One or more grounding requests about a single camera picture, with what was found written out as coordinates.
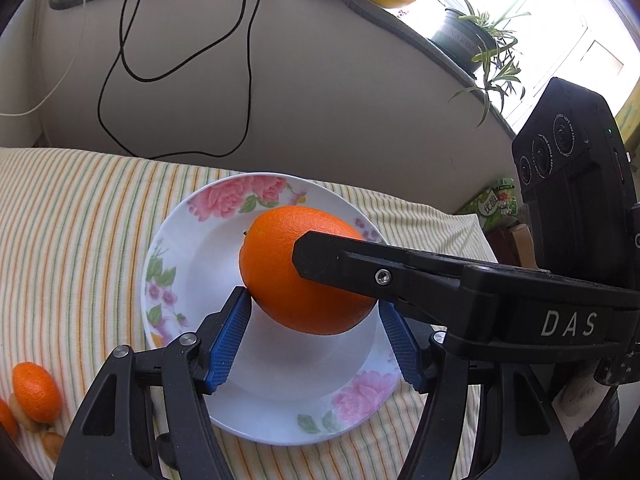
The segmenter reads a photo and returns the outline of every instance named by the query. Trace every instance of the potted plant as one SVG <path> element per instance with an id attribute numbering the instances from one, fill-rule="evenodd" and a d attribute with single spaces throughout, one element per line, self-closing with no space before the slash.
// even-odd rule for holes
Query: potted plant
<path id="1" fill-rule="evenodd" d="M 520 99 L 524 97 L 525 88 L 517 77 L 520 68 L 514 49 L 518 40 L 512 30 L 501 27 L 513 18 L 530 15 L 530 12 L 510 15 L 519 1 L 515 0 L 499 17 L 492 19 L 488 12 L 478 12 L 469 0 L 463 1 L 468 14 L 446 9 L 444 22 L 431 41 L 471 77 L 482 66 L 482 82 L 462 89 L 451 97 L 453 99 L 471 91 L 484 94 L 484 110 L 479 126 L 489 113 L 489 92 L 500 95 L 500 111 L 504 108 L 505 97 L 516 93 L 514 83 L 522 87 Z"/>

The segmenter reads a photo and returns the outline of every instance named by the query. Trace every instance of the window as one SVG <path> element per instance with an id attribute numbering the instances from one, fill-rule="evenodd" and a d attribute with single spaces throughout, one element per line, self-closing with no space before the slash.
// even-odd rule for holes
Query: window
<path id="1" fill-rule="evenodd" d="M 515 0 L 470 1 L 496 15 Z M 393 13 L 430 38 L 445 6 L 466 9 L 462 0 L 417 0 Z M 522 101 L 512 96 L 505 102 L 503 115 L 514 131 L 522 127 L 553 76 L 602 94 L 616 114 L 640 76 L 640 53 L 608 0 L 520 0 L 517 9 L 531 16 L 508 24 L 516 31 L 520 79 L 527 89 Z"/>

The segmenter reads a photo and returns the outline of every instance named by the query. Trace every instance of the black cable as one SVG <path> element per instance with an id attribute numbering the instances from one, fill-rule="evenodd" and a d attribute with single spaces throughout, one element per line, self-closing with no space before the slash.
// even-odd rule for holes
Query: black cable
<path id="1" fill-rule="evenodd" d="M 104 124 L 104 121 L 102 120 L 102 115 L 101 115 L 101 112 L 100 112 L 100 107 L 102 105 L 102 98 L 103 98 L 103 95 L 104 95 L 104 90 L 105 90 L 105 88 L 107 86 L 109 78 L 111 77 L 111 73 L 113 73 L 113 70 L 115 69 L 115 67 L 116 67 L 116 65 L 118 63 L 118 60 L 120 58 L 122 58 L 123 66 L 125 67 L 125 70 L 135 80 L 138 80 L 138 81 L 141 81 L 141 82 L 155 82 L 155 81 L 164 79 L 165 77 L 168 77 L 172 73 L 174 73 L 177 70 L 179 70 L 181 67 L 186 65 L 188 62 L 190 62 L 193 59 L 195 59 L 196 57 L 198 57 L 200 54 L 203 54 L 204 52 L 206 52 L 210 48 L 213 48 L 217 44 L 220 44 L 222 41 L 224 41 L 227 38 L 229 38 L 238 29 L 239 25 L 241 24 L 242 19 L 244 18 L 244 11 L 246 9 L 246 2 L 247 2 L 247 0 L 242 0 L 242 6 L 241 6 L 240 15 L 238 17 L 238 20 L 236 21 L 236 24 L 231 28 L 231 30 L 228 33 L 226 33 L 224 36 L 222 36 L 218 40 L 214 41 L 213 43 L 207 45 L 203 49 L 197 51 L 192 56 L 189 56 L 186 60 L 184 60 L 183 62 L 181 62 L 180 64 L 178 64 L 177 66 L 175 66 L 174 68 L 169 70 L 168 72 L 166 72 L 166 73 L 164 73 L 164 74 L 162 74 L 162 75 L 160 75 L 158 77 L 155 77 L 155 78 L 144 79 L 144 78 L 140 78 L 135 73 L 133 73 L 133 71 L 130 70 L 128 65 L 126 65 L 126 60 L 125 60 L 125 57 L 124 57 L 124 46 L 126 44 L 127 38 L 129 37 L 129 33 L 130 33 L 131 27 L 133 25 L 133 21 L 134 21 L 134 19 L 136 17 L 136 14 L 138 12 L 138 7 L 140 6 L 140 1 L 141 0 L 137 0 L 136 1 L 136 5 L 135 5 L 133 13 L 131 15 L 131 19 L 129 20 L 129 25 L 127 25 L 127 31 L 124 33 L 124 36 L 123 36 L 123 33 L 122 33 L 122 29 L 123 29 L 123 22 L 124 22 L 124 12 L 126 10 L 126 5 L 127 5 L 128 0 L 124 0 L 124 2 L 123 2 L 122 10 L 120 12 L 120 24 L 119 24 L 119 28 L 118 28 L 118 38 L 119 38 L 119 43 L 120 43 L 120 49 L 118 51 L 118 55 L 116 56 L 116 59 L 114 60 L 113 64 L 111 65 L 111 68 L 107 72 L 107 75 L 106 75 L 106 78 L 104 79 L 104 82 L 102 83 L 102 88 L 100 89 L 100 95 L 98 96 L 98 105 L 97 105 L 98 122 L 100 123 L 100 126 L 107 133 L 107 135 L 110 136 L 111 139 L 113 139 L 114 142 L 117 143 L 117 145 L 119 145 L 123 150 L 125 150 L 131 156 L 138 156 L 138 155 L 136 155 L 129 148 L 127 148 L 123 143 L 121 143 L 109 131 L 107 126 Z M 261 0 L 256 0 L 255 1 L 254 10 L 253 10 L 251 18 L 249 20 L 249 24 L 248 24 L 247 32 L 246 32 L 246 63 L 247 63 L 247 72 L 248 72 L 249 81 L 248 81 L 248 98 L 247 98 L 246 124 L 245 124 L 245 128 L 244 128 L 244 135 L 242 136 L 242 139 L 240 140 L 240 142 L 238 142 L 238 144 L 233 149 L 229 150 L 226 153 L 222 153 L 222 154 L 201 152 L 199 150 L 189 150 L 189 151 L 184 151 L 184 152 L 163 153 L 162 155 L 156 155 L 156 156 L 149 157 L 150 160 L 157 160 L 158 158 L 165 158 L 167 156 L 187 155 L 187 154 L 206 155 L 206 156 L 211 156 L 213 158 L 222 158 L 222 157 L 231 155 L 233 152 L 238 150 L 238 148 L 240 148 L 240 146 L 242 146 L 242 144 L 244 143 L 244 141 L 246 140 L 246 137 L 248 135 L 249 123 L 250 123 L 250 120 L 251 120 L 252 82 L 253 82 L 253 73 L 252 73 L 252 68 L 251 68 L 251 31 L 252 31 L 252 27 L 253 27 L 253 24 L 254 24 L 255 15 L 256 15 L 256 13 L 258 11 L 258 6 L 260 6 L 260 1 Z"/>

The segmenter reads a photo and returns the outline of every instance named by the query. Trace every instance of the green leaves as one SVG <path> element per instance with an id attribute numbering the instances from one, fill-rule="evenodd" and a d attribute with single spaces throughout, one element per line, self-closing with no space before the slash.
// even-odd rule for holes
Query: green leaves
<path id="1" fill-rule="evenodd" d="M 462 90 L 458 90 L 455 94 L 453 94 L 449 98 L 449 101 L 458 97 L 459 95 L 466 94 L 467 92 L 473 92 L 474 90 L 482 91 L 482 88 L 480 88 L 479 86 L 469 86 L 468 88 L 463 88 Z"/>
<path id="2" fill-rule="evenodd" d="M 256 197 L 258 200 L 258 204 L 260 204 L 262 207 L 276 207 L 278 205 L 278 201 L 277 200 L 271 200 L 269 202 L 265 202 L 264 200 L 260 200 L 258 197 Z"/>
<path id="3" fill-rule="evenodd" d="M 156 285 L 158 286 L 172 286 L 175 280 L 175 267 L 164 270 L 160 276 L 156 276 Z"/>
<path id="4" fill-rule="evenodd" d="M 464 14 L 463 16 L 458 16 L 458 19 L 462 20 L 463 22 L 474 22 L 478 27 L 481 27 L 485 31 L 490 33 L 491 36 L 494 35 L 491 32 L 492 30 L 494 30 L 497 33 L 501 32 L 495 29 L 494 26 L 492 25 L 488 12 L 481 12 L 480 14 Z"/>
<path id="5" fill-rule="evenodd" d="M 518 14 L 514 14 L 513 16 L 505 16 L 503 19 L 500 20 L 500 22 L 494 22 L 494 25 L 498 25 L 501 22 L 508 22 L 509 20 L 512 20 L 513 18 L 519 18 L 520 16 L 530 16 L 531 13 L 529 11 L 527 12 L 519 12 Z"/>
<path id="6" fill-rule="evenodd" d="M 276 207 L 279 202 L 277 200 L 269 200 L 268 202 L 265 200 L 262 200 L 260 197 L 258 197 L 257 195 L 249 195 L 246 200 L 244 200 L 244 204 L 242 204 L 242 207 L 239 209 L 239 213 L 250 213 L 251 211 L 253 211 L 255 209 L 255 207 L 260 204 L 262 207 L 266 207 L 268 209 L 272 208 L 272 207 Z"/>
<path id="7" fill-rule="evenodd" d="M 257 203 L 258 203 L 258 197 L 255 195 L 249 195 L 244 201 L 244 204 L 242 204 L 242 207 L 240 208 L 239 212 L 250 213 L 255 209 L 255 206 L 257 205 Z"/>
<path id="8" fill-rule="evenodd" d="M 516 83 L 521 83 L 521 81 L 514 75 L 503 75 L 499 79 L 502 79 L 504 81 L 515 81 Z"/>
<path id="9" fill-rule="evenodd" d="M 508 95 L 506 90 L 501 86 L 497 86 L 497 85 L 491 85 L 489 87 L 489 90 L 493 90 L 500 94 L 500 113 L 502 113 L 502 111 L 504 110 L 504 98 L 507 97 Z"/>
<path id="10" fill-rule="evenodd" d="M 160 274 L 162 274 L 162 258 L 159 258 L 158 256 L 152 256 L 149 260 L 149 265 L 146 268 L 145 281 L 150 282 Z"/>
<path id="11" fill-rule="evenodd" d="M 498 54 L 501 54 L 504 51 L 509 50 L 510 48 L 513 48 L 518 43 L 518 40 L 513 38 L 513 41 L 511 41 L 511 43 L 504 44 L 504 45 L 502 45 L 502 46 L 500 46 L 498 48 L 492 48 L 491 50 L 489 50 L 489 49 L 487 49 L 487 46 L 484 43 L 484 41 L 482 40 L 482 38 L 480 38 L 480 41 L 482 41 L 482 44 L 484 45 L 484 52 L 480 52 L 480 54 L 476 54 L 475 56 L 473 56 L 471 58 L 471 61 L 474 62 L 474 63 L 476 61 L 480 61 L 481 59 L 484 59 L 484 56 L 488 56 L 489 59 L 491 59 L 494 56 L 498 56 Z"/>
<path id="12" fill-rule="evenodd" d="M 516 18 L 517 16 L 530 16 L 530 12 L 523 12 L 521 14 L 516 14 L 515 16 L 507 17 L 507 14 L 511 12 L 511 9 L 513 9 L 513 7 L 515 7 L 519 1 L 520 0 L 514 0 L 513 3 L 509 7 L 507 7 L 507 9 L 498 18 L 494 20 L 494 26 L 498 25 L 499 23 L 506 22 L 511 18 Z"/>
<path id="13" fill-rule="evenodd" d="M 518 73 L 520 72 L 520 69 L 514 65 L 513 63 L 513 57 L 507 62 L 505 63 L 501 68 L 500 68 L 500 72 L 498 72 L 495 76 L 494 76 L 494 81 L 498 80 L 499 78 L 501 78 L 503 75 L 511 75 L 512 73 Z"/>
<path id="14" fill-rule="evenodd" d="M 329 410 L 324 414 L 322 425 L 329 433 L 338 433 L 338 431 L 340 431 L 340 424 L 335 418 L 333 410 Z"/>
<path id="15" fill-rule="evenodd" d="M 298 425 L 305 433 L 320 433 L 320 429 L 311 415 L 298 414 Z"/>
<path id="16" fill-rule="evenodd" d="M 482 82 L 484 83 L 484 89 L 486 90 L 487 87 L 489 86 L 489 72 L 491 71 L 491 58 L 492 58 L 492 56 L 490 55 L 489 49 L 487 48 L 486 43 L 484 42 L 482 37 L 478 36 L 478 39 L 482 43 L 482 45 L 480 47 L 480 54 L 479 55 L 481 56 L 481 59 L 482 59 L 482 78 L 483 78 Z"/>
<path id="17" fill-rule="evenodd" d="M 146 320 L 153 327 L 157 327 L 162 322 L 162 305 L 157 304 L 146 313 Z"/>
<path id="18" fill-rule="evenodd" d="M 491 107 L 491 100 L 489 99 L 489 94 L 487 92 L 484 92 L 484 109 L 482 110 L 482 119 L 480 119 L 480 122 L 476 124 L 476 128 L 480 126 L 480 124 L 484 123 L 484 120 L 486 119 L 486 116 L 489 113 L 490 107 Z"/>

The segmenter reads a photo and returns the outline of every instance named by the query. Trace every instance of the blue gripper pad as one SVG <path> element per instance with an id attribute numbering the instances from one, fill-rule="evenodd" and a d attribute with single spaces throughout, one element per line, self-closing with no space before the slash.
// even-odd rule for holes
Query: blue gripper pad
<path id="1" fill-rule="evenodd" d="M 378 302 L 380 320 L 385 327 L 386 336 L 391 343 L 391 348 L 398 361 L 402 377 L 417 392 L 423 392 L 426 388 L 426 379 L 422 374 L 420 363 L 420 347 L 413 334 L 409 330 L 406 321 L 392 303 L 388 301 Z"/>
<path id="2" fill-rule="evenodd" d="M 216 391 L 220 384 L 225 383 L 250 317 L 251 297 L 246 292 L 240 296 L 233 306 L 224 326 L 218 333 L 216 342 L 211 348 L 209 373 L 207 373 L 204 383 L 212 393 Z"/>

